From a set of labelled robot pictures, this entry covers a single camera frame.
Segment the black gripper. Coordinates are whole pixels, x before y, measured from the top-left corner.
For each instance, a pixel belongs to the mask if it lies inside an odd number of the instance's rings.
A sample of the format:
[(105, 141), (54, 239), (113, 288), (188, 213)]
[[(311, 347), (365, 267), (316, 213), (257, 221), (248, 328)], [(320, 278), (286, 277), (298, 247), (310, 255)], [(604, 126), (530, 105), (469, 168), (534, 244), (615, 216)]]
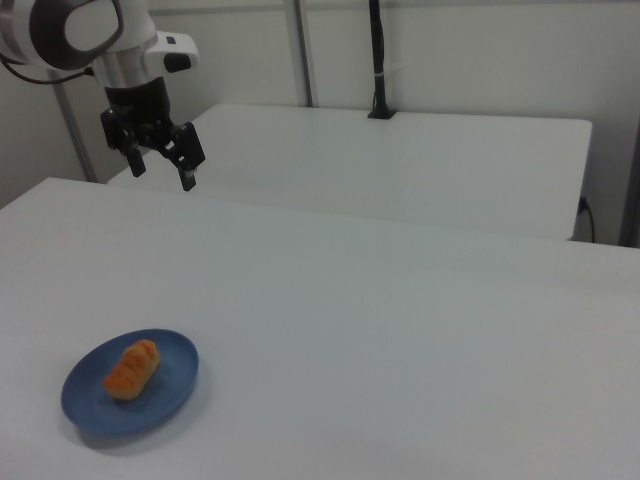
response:
[(107, 145), (126, 159), (134, 177), (146, 172), (139, 145), (158, 150), (177, 169), (182, 188), (196, 186), (195, 172), (205, 154), (194, 125), (173, 125), (165, 81), (156, 78), (133, 88), (104, 88), (110, 108), (101, 115)]

